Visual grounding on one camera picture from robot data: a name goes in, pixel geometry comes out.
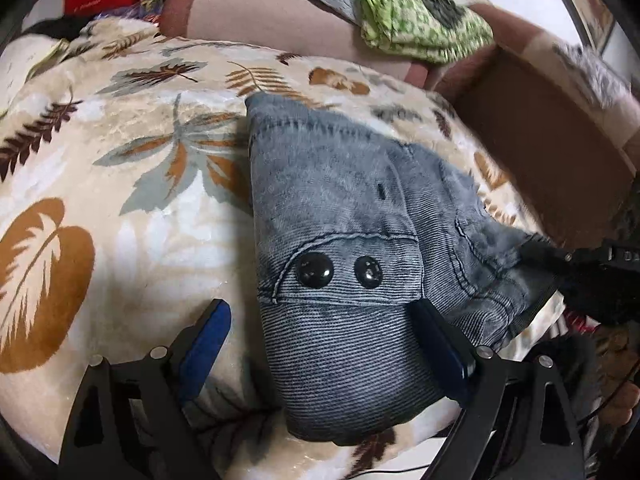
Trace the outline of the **blue denim pants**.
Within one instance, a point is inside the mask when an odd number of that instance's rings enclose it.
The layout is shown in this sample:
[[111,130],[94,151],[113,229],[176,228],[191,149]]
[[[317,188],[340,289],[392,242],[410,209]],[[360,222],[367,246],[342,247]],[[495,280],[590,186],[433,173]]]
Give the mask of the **blue denim pants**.
[[282,96],[246,111],[262,332],[295,437],[352,445],[442,397],[413,301],[500,349],[553,294],[521,263],[533,235],[434,152]]

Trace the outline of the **brown cardboard box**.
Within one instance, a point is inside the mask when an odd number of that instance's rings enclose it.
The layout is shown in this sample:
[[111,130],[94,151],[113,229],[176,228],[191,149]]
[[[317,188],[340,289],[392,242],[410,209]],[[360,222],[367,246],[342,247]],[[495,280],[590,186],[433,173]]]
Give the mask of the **brown cardboard box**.
[[516,54],[488,47],[449,67],[434,89],[556,244],[596,247],[614,237],[636,172],[560,86]]

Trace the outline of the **grey patterned cloth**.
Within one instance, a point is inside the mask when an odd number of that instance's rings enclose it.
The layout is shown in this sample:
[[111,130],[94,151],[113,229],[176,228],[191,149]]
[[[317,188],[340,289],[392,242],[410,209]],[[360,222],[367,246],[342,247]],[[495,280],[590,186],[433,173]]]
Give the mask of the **grey patterned cloth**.
[[631,92],[630,83],[614,72],[595,50],[555,44],[552,51],[566,67],[582,96],[599,110],[607,110]]

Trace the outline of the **leaf pattern fleece blanket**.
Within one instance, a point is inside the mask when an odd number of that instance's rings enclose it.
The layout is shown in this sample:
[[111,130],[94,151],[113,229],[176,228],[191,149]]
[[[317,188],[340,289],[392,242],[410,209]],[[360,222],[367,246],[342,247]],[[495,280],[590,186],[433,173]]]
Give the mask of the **leaf pattern fleece blanket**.
[[345,479],[434,436],[437,402],[356,446],[311,443],[270,405],[255,297],[245,99],[332,108],[469,174],[492,218],[536,232],[520,194],[438,94],[372,68],[106,18],[1,115],[1,413],[56,460],[89,359],[142,358],[214,298],[232,327],[188,408],[227,479]]

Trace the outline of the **green patterned folded cloth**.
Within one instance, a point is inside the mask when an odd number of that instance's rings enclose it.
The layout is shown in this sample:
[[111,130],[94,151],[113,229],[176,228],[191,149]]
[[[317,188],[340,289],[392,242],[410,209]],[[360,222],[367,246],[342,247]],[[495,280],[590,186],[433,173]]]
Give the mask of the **green patterned folded cloth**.
[[446,65],[494,42],[490,25],[454,0],[359,0],[361,37],[387,54]]

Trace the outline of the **pink brown bed sheet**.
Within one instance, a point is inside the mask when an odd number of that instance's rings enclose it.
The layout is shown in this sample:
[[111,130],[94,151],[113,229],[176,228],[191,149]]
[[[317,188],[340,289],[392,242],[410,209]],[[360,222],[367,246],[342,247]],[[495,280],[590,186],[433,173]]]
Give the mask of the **pink brown bed sheet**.
[[[309,0],[166,0],[160,32],[168,37],[245,42],[293,54],[354,62],[416,88],[462,103],[472,116],[499,100],[530,96],[518,118],[589,118],[633,163],[639,161],[639,103],[623,91],[607,108],[588,102],[586,89],[563,61],[559,39],[506,10],[474,3],[495,40],[451,67],[375,52],[355,25]],[[537,98],[535,91],[548,96]]]

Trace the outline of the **white patterned pillow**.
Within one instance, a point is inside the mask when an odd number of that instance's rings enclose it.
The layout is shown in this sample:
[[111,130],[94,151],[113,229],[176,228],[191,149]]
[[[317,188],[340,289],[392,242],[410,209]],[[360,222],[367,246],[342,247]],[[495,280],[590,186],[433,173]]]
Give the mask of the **white patterned pillow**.
[[0,62],[1,115],[27,81],[61,61],[69,44],[65,39],[28,34],[6,46]]

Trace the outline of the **black garment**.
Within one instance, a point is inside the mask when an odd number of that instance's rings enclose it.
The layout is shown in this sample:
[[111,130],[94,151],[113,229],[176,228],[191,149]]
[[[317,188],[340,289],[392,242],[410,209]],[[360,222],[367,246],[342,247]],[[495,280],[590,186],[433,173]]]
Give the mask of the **black garment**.
[[92,21],[86,16],[64,15],[60,18],[49,18],[33,24],[22,31],[25,35],[42,35],[53,39],[65,39],[72,41],[76,39],[81,31]]

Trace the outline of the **colourful snack packet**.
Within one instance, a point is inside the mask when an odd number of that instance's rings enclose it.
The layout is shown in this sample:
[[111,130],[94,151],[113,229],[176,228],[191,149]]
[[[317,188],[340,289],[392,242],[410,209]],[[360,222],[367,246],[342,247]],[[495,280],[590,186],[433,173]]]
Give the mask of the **colourful snack packet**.
[[164,4],[165,0],[140,0],[134,16],[138,20],[158,24],[163,13]]

